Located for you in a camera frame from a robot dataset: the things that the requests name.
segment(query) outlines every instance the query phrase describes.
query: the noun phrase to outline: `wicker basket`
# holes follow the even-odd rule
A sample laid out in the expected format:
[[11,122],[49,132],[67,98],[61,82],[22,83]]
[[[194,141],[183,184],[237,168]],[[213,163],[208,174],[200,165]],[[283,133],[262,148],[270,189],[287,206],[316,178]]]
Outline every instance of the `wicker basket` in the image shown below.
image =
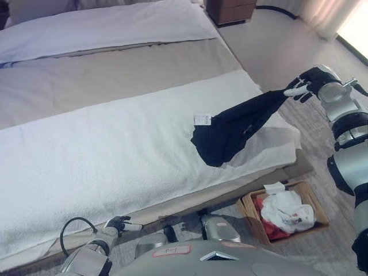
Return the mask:
[[270,241],[267,237],[262,221],[253,203],[254,198],[265,199],[266,197],[268,197],[268,194],[266,193],[266,190],[253,191],[252,193],[249,193],[238,200],[237,205],[242,214],[244,214],[246,224],[248,225],[248,228],[251,230],[252,234],[264,244],[280,243],[282,241],[289,240],[300,235],[316,232],[329,227],[329,221],[325,212],[322,210],[322,207],[319,204],[313,190],[305,181],[290,183],[285,185],[285,187],[288,190],[294,190],[296,193],[298,193],[302,199],[303,204],[309,204],[310,206],[312,206],[317,221],[315,223],[315,226],[307,231],[292,234],[290,237],[287,237],[285,239]]

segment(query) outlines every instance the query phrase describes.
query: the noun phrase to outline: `laundry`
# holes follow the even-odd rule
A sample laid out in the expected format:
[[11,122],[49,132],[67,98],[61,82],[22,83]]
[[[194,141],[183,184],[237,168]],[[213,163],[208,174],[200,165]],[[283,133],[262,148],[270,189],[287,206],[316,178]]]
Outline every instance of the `laundry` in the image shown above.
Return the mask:
[[229,162],[286,101],[283,92],[258,95],[212,117],[210,125],[195,125],[191,142],[203,161],[212,167]]
[[[260,215],[260,210],[262,210],[263,208],[262,202],[263,202],[263,199],[261,198],[253,199],[254,206],[259,215]],[[279,239],[284,239],[286,237],[291,236],[291,234],[284,232],[283,230],[278,228],[276,225],[264,220],[263,218],[262,218],[262,225],[263,225],[264,230],[266,231],[266,234],[269,240],[279,240]]]
[[262,218],[286,233],[306,231],[316,222],[313,208],[302,204],[300,195],[295,191],[272,194],[263,200],[262,205]]

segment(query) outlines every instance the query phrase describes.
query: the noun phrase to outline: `bed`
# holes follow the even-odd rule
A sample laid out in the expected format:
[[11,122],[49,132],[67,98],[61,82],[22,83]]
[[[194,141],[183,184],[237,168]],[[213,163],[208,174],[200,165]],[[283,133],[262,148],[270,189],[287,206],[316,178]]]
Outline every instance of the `bed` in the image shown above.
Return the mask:
[[[149,224],[311,170],[279,114],[231,162],[190,142],[195,114],[261,93],[197,4],[77,10],[0,32],[0,271],[60,253],[63,224]],[[65,243],[89,238],[76,224]]]

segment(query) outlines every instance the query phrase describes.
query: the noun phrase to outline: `black cable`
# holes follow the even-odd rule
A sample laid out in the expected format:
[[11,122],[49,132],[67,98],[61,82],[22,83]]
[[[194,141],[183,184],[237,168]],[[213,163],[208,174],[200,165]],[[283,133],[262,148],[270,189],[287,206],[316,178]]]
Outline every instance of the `black cable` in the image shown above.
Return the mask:
[[67,226],[69,225],[69,223],[71,223],[72,221],[75,221],[75,220],[82,220],[82,221],[88,223],[88,225],[91,226],[91,228],[93,230],[93,233],[97,233],[97,228],[89,220],[87,220],[84,217],[73,217],[72,219],[68,220],[67,223],[64,224],[64,227],[63,227],[63,229],[60,233],[60,239],[59,239],[60,240],[60,246],[61,246],[61,248],[63,250],[63,253],[66,257],[69,257],[69,254],[66,251],[65,246],[64,246],[64,231],[67,228]]
[[364,95],[364,96],[368,97],[368,93],[367,93],[367,91],[366,91],[366,90],[364,90],[364,88],[363,88],[361,85],[356,84],[356,85],[354,85],[353,87],[356,89],[356,91],[358,91],[358,92],[359,92],[359,93],[361,93],[362,95]]

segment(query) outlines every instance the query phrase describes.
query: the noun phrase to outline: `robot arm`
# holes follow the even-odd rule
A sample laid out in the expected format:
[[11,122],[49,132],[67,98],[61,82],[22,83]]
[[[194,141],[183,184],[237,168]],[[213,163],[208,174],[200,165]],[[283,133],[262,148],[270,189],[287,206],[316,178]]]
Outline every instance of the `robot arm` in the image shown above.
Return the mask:
[[342,84],[331,69],[316,66],[295,79],[284,95],[301,102],[316,95],[325,109],[336,140],[328,169],[337,188],[355,196],[356,240],[352,249],[359,269],[368,273],[368,110],[350,97],[352,87],[368,96],[356,79]]
[[125,221],[130,219],[115,217],[109,220],[102,230],[94,234],[92,241],[68,256],[57,276],[108,276],[112,266],[108,256],[121,232],[142,229],[142,225]]

